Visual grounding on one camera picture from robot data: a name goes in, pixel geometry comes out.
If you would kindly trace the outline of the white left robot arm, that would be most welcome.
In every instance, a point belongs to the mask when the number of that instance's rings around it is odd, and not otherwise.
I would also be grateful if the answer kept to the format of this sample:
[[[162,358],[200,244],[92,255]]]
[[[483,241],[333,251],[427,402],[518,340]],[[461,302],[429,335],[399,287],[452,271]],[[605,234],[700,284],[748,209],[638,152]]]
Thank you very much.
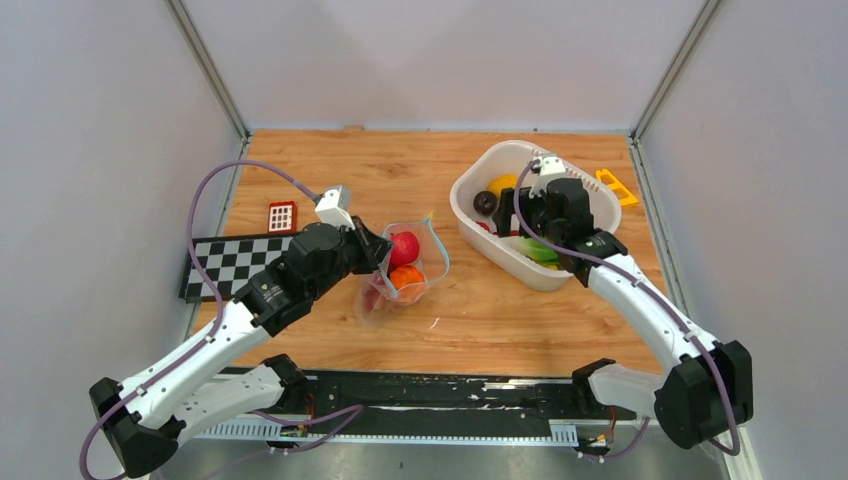
[[[298,411],[306,386],[263,365],[212,399],[202,386],[232,360],[307,316],[322,296],[350,274],[379,270],[393,247],[359,217],[350,225],[312,223],[293,235],[282,254],[249,278],[212,323],[154,365],[89,389],[97,422],[84,443],[103,433],[123,468],[139,478],[166,463],[195,433],[244,411],[272,405]]]

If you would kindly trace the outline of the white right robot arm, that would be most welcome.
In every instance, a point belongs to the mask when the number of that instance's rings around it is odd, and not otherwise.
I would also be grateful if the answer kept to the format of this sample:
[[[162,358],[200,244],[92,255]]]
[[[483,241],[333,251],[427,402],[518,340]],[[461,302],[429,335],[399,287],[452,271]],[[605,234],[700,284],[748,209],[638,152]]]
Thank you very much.
[[[621,407],[657,420],[683,449],[709,442],[740,454],[739,427],[753,416],[750,353],[700,328],[647,279],[623,243],[595,226],[579,180],[555,179],[539,193],[505,188],[494,220],[499,235],[518,222],[521,235],[556,252],[560,267],[612,305],[662,366],[653,375],[601,359],[575,370],[577,413],[592,418]]]

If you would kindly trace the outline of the red toy apple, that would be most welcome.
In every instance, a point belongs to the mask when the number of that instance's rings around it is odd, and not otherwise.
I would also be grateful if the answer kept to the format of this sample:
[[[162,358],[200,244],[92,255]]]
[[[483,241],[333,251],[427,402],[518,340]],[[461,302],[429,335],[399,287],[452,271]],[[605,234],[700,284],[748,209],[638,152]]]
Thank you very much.
[[[413,232],[392,233],[390,240],[393,243],[389,263],[391,269],[414,264],[417,261],[420,255],[420,242]]]

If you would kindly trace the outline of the clear zip top bag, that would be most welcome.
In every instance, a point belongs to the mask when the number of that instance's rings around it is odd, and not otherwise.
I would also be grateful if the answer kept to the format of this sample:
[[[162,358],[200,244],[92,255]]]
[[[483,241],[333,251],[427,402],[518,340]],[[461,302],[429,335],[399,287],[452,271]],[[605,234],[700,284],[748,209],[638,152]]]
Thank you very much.
[[[361,279],[353,301],[354,314],[366,325],[383,323],[418,303],[451,265],[432,215],[391,223],[382,237],[392,243],[392,249],[377,271]]]

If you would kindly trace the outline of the orange toy pumpkin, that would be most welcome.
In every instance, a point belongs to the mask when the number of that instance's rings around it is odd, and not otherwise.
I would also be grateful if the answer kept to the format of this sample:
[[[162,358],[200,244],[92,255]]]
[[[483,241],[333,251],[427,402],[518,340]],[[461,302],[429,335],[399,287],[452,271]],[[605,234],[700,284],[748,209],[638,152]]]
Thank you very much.
[[[400,298],[417,298],[427,290],[425,276],[414,265],[393,269],[389,279]]]

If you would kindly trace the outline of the red toy grape bunch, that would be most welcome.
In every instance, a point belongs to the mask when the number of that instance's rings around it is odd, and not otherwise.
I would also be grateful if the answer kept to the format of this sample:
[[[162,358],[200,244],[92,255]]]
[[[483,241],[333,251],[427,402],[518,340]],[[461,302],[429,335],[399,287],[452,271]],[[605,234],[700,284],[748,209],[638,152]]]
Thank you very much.
[[[362,310],[366,315],[385,308],[391,299],[391,291],[385,278],[377,273],[367,277],[362,285]]]

